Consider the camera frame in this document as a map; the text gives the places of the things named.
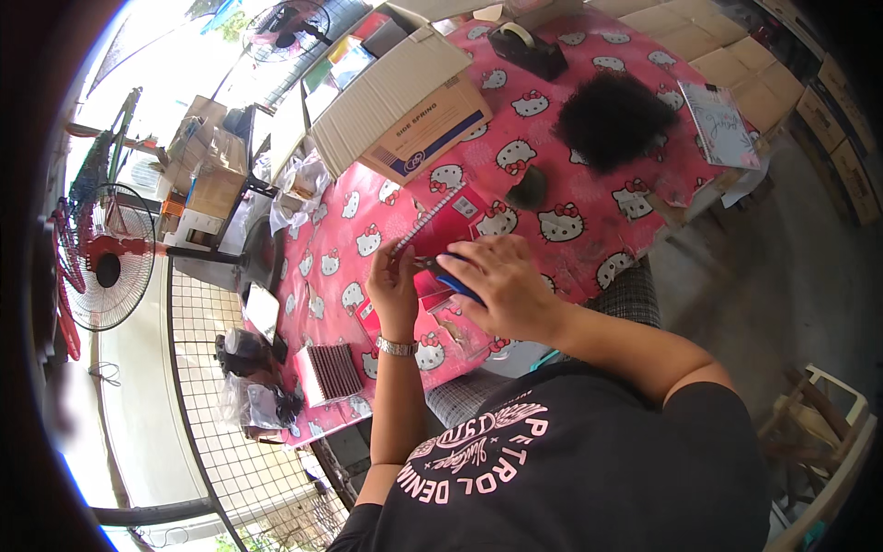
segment table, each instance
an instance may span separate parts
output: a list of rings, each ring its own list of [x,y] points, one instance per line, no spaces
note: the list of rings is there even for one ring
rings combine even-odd
[[[371,414],[377,360],[353,316],[365,297],[371,254],[381,242],[406,234],[452,187],[471,186],[488,205],[478,229],[527,238],[550,289],[578,303],[601,293],[663,231],[665,220],[647,200],[686,209],[697,190],[726,170],[705,162],[696,126],[678,94],[679,79],[705,80],[652,40],[594,9],[551,21],[534,32],[558,42],[570,68],[548,83],[497,57],[487,41],[492,28],[474,20],[448,35],[474,61],[466,72],[494,111],[488,125],[405,188],[352,165],[325,192],[311,221],[288,229],[277,328],[289,345],[289,357],[305,344],[349,343],[365,384],[357,396],[305,409],[297,427],[284,432],[290,445],[310,442]],[[657,90],[661,100],[677,107],[681,122],[644,157],[601,177],[554,137],[553,125],[580,81],[598,71],[618,70]],[[527,164],[541,169],[549,182],[537,213],[501,202]],[[416,335],[419,358],[425,360],[424,389],[504,354],[510,345],[450,310],[433,317],[421,309]],[[290,360],[283,377],[287,387],[295,385]]]

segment concrete floor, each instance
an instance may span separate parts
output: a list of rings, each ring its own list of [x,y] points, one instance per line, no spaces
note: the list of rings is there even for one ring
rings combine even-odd
[[[756,424],[786,389],[781,370],[810,362],[873,409],[883,383],[883,222],[857,228],[838,218],[786,132],[774,141],[769,177],[744,210],[715,205],[654,246],[663,328],[727,367]],[[545,350],[520,344],[485,367],[518,377]]]

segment silver wristwatch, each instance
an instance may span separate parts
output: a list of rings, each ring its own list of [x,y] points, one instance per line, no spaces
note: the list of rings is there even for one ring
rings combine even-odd
[[[402,345],[400,343],[388,341],[379,334],[377,336],[377,341],[375,341],[374,344],[377,345],[377,348],[381,351],[397,357],[412,357],[419,347],[416,341],[411,344]]]

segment metal wire mesh fence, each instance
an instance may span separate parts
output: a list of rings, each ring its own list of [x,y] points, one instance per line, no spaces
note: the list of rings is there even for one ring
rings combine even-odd
[[[210,494],[247,550],[324,550],[348,512],[307,447],[282,450],[215,422],[224,376],[215,335],[242,327],[236,296],[170,268],[172,366]]]

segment person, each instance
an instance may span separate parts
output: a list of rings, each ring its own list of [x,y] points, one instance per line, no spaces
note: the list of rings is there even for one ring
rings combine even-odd
[[[375,254],[366,288],[381,336],[407,345],[417,269],[412,248],[396,265],[391,246]],[[455,295],[464,316],[565,360],[485,386],[493,390],[467,420],[427,440],[415,359],[381,348],[371,468],[329,551],[764,547],[766,467],[721,364],[652,325],[558,299],[523,238],[448,251],[465,261],[440,255],[439,264],[484,303]],[[642,269],[622,272],[601,297]]]

